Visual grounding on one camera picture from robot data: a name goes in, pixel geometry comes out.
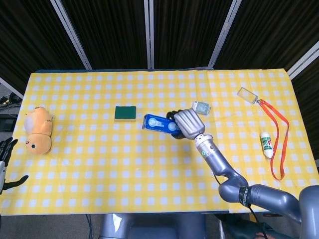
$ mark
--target green sponge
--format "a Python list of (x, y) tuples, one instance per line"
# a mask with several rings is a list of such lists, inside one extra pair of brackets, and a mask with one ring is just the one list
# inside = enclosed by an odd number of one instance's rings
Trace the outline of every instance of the green sponge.
[(116, 106), (115, 121), (136, 121), (136, 106)]

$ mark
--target table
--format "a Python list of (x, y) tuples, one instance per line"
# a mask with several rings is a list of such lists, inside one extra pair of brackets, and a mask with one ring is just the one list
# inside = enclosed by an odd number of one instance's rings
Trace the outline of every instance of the table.
[[(274, 141), (276, 128), (258, 105), (236, 95), (240, 87), (270, 102), (291, 123), (282, 181), (272, 178), (259, 140), (259, 133), (267, 131)], [(145, 114), (165, 116), (190, 108), (195, 100), (212, 105), (208, 116), (200, 116), (206, 133), (215, 136), (250, 185), (262, 183), (298, 197), (305, 186), (319, 183), (283, 69), (33, 73), (13, 133), (19, 142), (6, 174), (7, 181), (25, 174), (29, 178), (2, 194), (1, 214), (245, 211), (219, 197), (218, 184), (193, 141), (142, 129)], [(130, 105), (137, 106), (137, 121), (114, 122), (115, 106)], [(52, 150), (41, 156), (26, 153), (24, 145), (24, 115), (36, 106), (55, 115)], [(277, 173), (282, 136), (280, 142)]]

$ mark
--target stuffed animal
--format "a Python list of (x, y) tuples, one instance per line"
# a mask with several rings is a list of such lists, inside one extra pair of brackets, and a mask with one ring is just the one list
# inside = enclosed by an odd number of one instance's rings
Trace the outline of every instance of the stuffed animal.
[(29, 136), (25, 146), (30, 153), (44, 154), (51, 149), (52, 119), (53, 115), (43, 107), (26, 114), (24, 128)]

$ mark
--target orange lanyard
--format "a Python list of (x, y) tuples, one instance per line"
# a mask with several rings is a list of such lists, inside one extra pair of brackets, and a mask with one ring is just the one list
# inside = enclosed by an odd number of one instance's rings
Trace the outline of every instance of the orange lanyard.
[[(287, 141), (288, 141), (288, 131), (289, 131), (289, 122), (288, 120), (281, 114), (279, 113), (278, 110), (276, 110), (271, 104), (267, 103), (264, 100), (257, 100), (257, 102), (259, 103), (259, 105), (261, 106), (261, 108), (264, 110), (264, 112), (273, 120), (273, 122), (276, 125), (277, 128), (277, 137), (276, 137), (276, 141), (274, 144), (274, 154), (271, 157), (270, 160), (270, 168), (271, 168), (271, 173), (273, 175), (274, 178), (276, 178), (277, 180), (282, 180), (285, 176), (285, 171), (284, 171), (284, 161), (285, 161), (285, 157), (286, 157), (286, 148), (287, 148)], [(275, 158), (275, 154), (276, 154), (276, 150), (277, 150), (277, 145), (278, 145), (278, 139), (279, 139), (279, 127), (278, 127), (278, 123), (275, 119), (275, 117), (270, 113), (270, 111), (267, 109), (267, 107), (274, 112), (282, 121), (284, 121), (287, 124), (287, 131), (286, 131), (286, 136), (285, 136), (285, 140), (284, 140), (284, 144), (283, 144), (283, 151), (281, 154), (281, 161), (280, 161), (280, 178), (277, 178), (276, 175), (274, 174), (273, 171), (273, 163), (274, 163), (274, 158)]]

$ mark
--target curtain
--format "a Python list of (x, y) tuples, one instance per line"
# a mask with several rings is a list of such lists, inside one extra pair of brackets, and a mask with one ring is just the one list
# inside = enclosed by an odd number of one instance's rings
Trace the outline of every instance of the curtain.
[(143, 0), (63, 0), (93, 69), (147, 68)]
[(0, 0), (0, 77), (24, 94), (34, 71), (83, 68), (50, 1)]
[(319, 159), (319, 58), (313, 61), (292, 83), (298, 100), (311, 149)]
[(232, 0), (154, 0), (155, 68), (207, 66)]
[(319, 40), (318, 0), (243, 0), (214, 69), (288, 71)]

